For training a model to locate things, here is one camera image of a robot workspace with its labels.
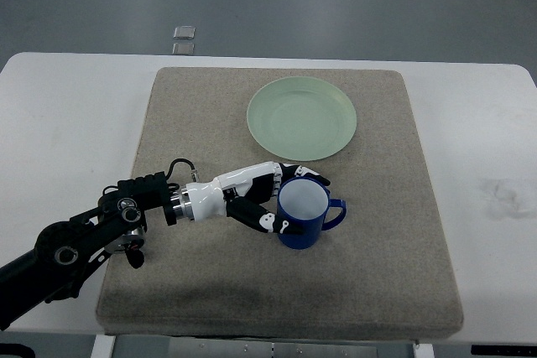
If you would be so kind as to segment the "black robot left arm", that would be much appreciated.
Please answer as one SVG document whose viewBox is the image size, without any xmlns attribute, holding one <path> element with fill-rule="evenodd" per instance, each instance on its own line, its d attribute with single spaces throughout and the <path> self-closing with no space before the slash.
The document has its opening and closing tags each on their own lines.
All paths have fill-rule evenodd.
<svg viewBox="0 0 537 358">
<path fill-rule="evenodd" d="M 122 180 L 102 191 L 96 208 L 45 227 L 30 251 L 1 268 L 1 328 L 43 302 L 77 297 L 110 257 L 109 244 L 146 229 L 146 211 L 162 209 L 170 226 L 193 219 L 186 195 L 170 177 L 158 172 Z"/>
</svg>

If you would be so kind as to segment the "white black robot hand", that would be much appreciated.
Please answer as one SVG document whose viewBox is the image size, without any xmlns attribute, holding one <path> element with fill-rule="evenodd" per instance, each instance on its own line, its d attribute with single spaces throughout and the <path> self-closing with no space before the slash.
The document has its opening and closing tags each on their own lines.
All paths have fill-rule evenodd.
<svg viewBox="0 0 537 358">
<path fill-rule="evenodd" d="M 263 204 L 275 197 L 286 181 L 300 177 L 323 185 L 331 183 L 302 165 L 268 161 L 221 174 L 208 183 L 183 186 L 175 192 L 175 213 L 191 221 L 226 216 L 255 231 L 298 236 L 303 233 L 298 225 L 268 211 Z"/>
</svg>

